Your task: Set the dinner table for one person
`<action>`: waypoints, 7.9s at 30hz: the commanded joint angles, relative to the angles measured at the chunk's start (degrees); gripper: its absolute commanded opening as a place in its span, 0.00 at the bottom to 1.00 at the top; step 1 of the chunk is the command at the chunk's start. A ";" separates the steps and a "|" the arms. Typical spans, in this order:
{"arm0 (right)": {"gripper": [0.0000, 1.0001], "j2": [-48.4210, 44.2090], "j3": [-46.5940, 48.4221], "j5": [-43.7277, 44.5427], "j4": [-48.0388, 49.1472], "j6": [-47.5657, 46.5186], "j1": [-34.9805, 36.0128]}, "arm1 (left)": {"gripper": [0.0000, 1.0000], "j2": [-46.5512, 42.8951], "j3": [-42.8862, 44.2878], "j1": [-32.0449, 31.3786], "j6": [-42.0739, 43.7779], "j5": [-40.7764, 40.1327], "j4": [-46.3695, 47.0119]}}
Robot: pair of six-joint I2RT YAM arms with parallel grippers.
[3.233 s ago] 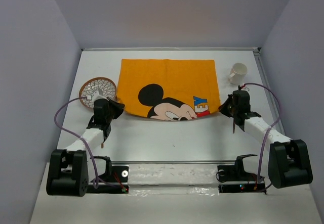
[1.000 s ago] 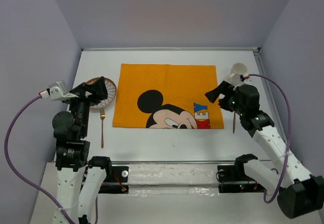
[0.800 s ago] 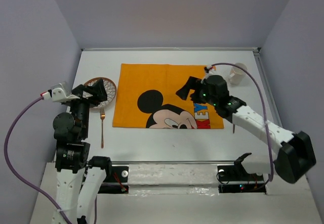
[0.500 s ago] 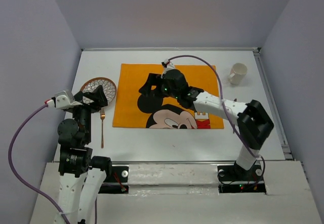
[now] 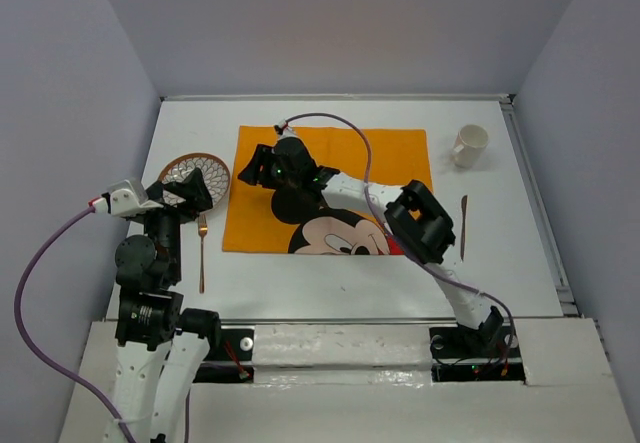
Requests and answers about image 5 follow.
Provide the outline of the orange cartoon cloth placemat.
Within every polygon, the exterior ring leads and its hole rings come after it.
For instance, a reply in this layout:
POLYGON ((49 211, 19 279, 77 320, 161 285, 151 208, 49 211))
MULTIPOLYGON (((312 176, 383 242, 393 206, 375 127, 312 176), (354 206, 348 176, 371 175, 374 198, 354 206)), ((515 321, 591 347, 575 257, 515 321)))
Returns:
MULTIPOLYGON (((298 126, 316 163, 337 168, 361 179, 367 152, 362 139, 351 129, 298 126)), ((433 187, 427 134, 423 130, 365 129, 373 159, 370 180, 383 185, 403 186, 412 180, 433 187)), ((276 134, 270 127, 242 126, 238 133, 233 175, 249 163, 258 144, 272 146, 276 134)), ((270 209, 271 190, 234 180, 230 189, 222 243, 225 252, 285 253, 294 227, 282 223, 270 209)))

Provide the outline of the white ceramic mug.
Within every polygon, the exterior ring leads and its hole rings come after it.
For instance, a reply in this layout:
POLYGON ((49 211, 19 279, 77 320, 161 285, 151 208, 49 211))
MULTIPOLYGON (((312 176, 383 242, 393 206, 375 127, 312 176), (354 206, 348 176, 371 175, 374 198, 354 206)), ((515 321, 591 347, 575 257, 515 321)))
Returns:
POLYGON ((459 168, 471 168, 479 160, 489 143, 484 127, 471 124, 462 127, 451 150, 453 163, 459 168))

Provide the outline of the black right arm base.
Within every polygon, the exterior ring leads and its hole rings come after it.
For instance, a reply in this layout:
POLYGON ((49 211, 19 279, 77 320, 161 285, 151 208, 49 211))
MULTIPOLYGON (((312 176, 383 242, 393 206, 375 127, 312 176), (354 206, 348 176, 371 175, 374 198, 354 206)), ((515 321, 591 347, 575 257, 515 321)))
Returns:
POLYGON ((500 330, 495 344, 480 350, 466 346, 460 335, 460 328, 456 326, 429 329, 434 383, 525 383, 519 343, 517 336, 511 335, 509 326, 500 330))

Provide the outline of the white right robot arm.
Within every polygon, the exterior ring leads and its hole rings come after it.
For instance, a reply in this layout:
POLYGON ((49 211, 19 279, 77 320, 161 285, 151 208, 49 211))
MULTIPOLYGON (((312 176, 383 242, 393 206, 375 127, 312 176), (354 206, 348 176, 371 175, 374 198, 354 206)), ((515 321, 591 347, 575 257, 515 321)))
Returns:
POLYGON ((460 287, 441 266, 455 243, 453 221, 422 182, 365 183, 317 164, 297 137, 258 145, 238 178, 271 191, 273 215, 295 228, 289 253, 405 253, 432 271, 454 311, 457 331, 447 344, 466 356, 504 354, 504 316, 496 301, 460 287))

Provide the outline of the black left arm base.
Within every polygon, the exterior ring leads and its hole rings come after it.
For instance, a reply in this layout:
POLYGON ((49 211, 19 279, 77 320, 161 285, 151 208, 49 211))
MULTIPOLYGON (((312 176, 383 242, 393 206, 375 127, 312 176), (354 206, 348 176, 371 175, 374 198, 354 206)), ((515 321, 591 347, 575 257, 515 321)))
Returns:
POLYGON ((253 326, 222 326, 220 344, 209 351, 194 378, 195 383, 249 384, 254 381, 253 326))

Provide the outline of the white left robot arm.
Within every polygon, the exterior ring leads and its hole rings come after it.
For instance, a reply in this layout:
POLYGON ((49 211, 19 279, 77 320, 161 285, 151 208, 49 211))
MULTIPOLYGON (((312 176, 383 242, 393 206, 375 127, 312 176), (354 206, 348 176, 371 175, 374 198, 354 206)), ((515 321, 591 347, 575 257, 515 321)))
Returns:
POLYGON ((181 227, 212 209, 203 173, 145 188, 136 179, 111 186, 91 203, 143 231, 116 248, 119 305, 116 370, 106 442, 166 442, 204 358, 221 346, 217 313, 184 309, 174 291, 181 275, 181 227))

